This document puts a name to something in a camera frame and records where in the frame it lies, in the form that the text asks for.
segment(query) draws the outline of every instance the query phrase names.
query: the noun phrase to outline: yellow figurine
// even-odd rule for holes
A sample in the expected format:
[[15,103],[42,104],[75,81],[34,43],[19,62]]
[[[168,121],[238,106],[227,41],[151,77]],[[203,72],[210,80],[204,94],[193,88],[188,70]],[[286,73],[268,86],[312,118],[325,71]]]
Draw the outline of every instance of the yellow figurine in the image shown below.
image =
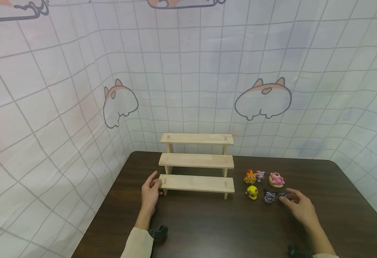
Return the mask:
[[258,194],[258,190],[257,190],[257,187],[255,187],[254,185],[250,185],[247,188],[246,195],[248,195],[248,197],[250,197],[250,199],[256,200],[257,199],[257,194]]
[[256,178],[257,178],[257,173],[253,174],[253,171],[249,169],[247,171],[246,177],[244,178],[244,182],[246,182],[247,184],[253,185],[256,182]]

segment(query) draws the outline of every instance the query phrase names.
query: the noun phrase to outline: yellow duck figurine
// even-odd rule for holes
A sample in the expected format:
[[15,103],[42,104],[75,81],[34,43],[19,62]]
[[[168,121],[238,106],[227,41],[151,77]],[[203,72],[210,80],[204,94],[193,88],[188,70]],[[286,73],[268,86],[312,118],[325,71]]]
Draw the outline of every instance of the yellow duck figurine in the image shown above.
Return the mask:
[[248,195],[248,197],[250,197],[250,199],[256,200],[257,199],[257,194],[258,194],[258,190],[257,190],[257,187],[255,187],[254,185],[250,185],[247,188],[246,195]]

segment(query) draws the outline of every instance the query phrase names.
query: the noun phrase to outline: cartoon cat ears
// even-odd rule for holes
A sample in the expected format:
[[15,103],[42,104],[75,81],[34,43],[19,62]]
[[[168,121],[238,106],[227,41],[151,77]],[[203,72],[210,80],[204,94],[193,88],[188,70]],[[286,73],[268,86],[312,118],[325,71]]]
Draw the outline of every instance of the cartoon cat ears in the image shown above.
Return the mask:
[[[256,81],[256,83],[253,85],[253,88],[254,88],[254,87],[258,87],[258,86],[263,85],[263,84],[264,84],[263,79],[262,79],[262,78],[259,78],[259,79]],[[284,86],[284,84],[285,84],[285,79],[284,79],[284,77],[280,77],[280,78],[277,80],[276,84],[279,84],[279,85],[281,85],[281,86]]]
[[[124,85],[122,84],[120,79],[115,79],[115,86],[124,86]],[[105,97],[107,97],[110,90],[107,87],[104,87],[104,91],[105,91]]]

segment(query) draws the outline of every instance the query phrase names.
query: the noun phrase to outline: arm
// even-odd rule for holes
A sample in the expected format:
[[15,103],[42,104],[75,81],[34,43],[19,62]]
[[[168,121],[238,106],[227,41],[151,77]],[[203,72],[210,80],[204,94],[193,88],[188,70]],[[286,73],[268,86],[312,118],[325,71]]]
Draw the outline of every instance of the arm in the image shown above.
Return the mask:
[[310,199],[300,191],[290,188],[287,188],[286,191],[291,200],[280,197],[280,201],[289,207],[294,217],[303,224],[313,243],[314,252],[316,254],[336,255],[332,244],[330,244],[326,233],[324,233],[319,223],[315,207]]
[[121,258],[150,258],[151,256],[154,239],[148,234],[148,228],[150,227],[151,216],[155,211],[155,205],[160,195],[158,188],[161,185],[161,179],[154,180],[156,174],[157,171],[154,171],[144,185],[142,185],[140,213],[134,228],[128,236]]

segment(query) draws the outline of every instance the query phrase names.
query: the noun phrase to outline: finger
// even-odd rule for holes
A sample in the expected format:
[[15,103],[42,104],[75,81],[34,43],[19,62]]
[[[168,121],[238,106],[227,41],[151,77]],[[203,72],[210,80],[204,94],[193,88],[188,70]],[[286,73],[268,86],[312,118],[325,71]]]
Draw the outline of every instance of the finger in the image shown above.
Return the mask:
[[294,195],[292,193],[288,193],[287,196],[285,196],[290,201],[299,201],[300,199],[297,197],[297,195]]
[[151,183],[150,183],[150,187],[153,187],[153,185],[155,184],[155,182],[157,182],[158,180],[159,180],[159,178],[154,179],[153,181],[151,181]]
[[289,207],[290,209],[293,209],[295,205],[294,202],[290,201],[289,199],[283,197],[283,196],[280,196],[279,200],[284,204],[286,205],[287,207]]
[[153,185],[153,187],[151,189],[158,191],[158,188],[161,186],[161,184],[162,184],[162,180],[158,179],[157,181],[155,181],[155,184]]
[[153,178],[157,175],[157,171],[154,171],[145,181],[144,186],[150,187],[151,181],[153,181]]
[[302,194],[299,190],[294,190],[292,188],[287,188],[286,191],[288,193],[291,193],[291,194],[294,194],[296,195],[298,198],[302,199],[302,198],[305,198],[306,196],[304,194]]

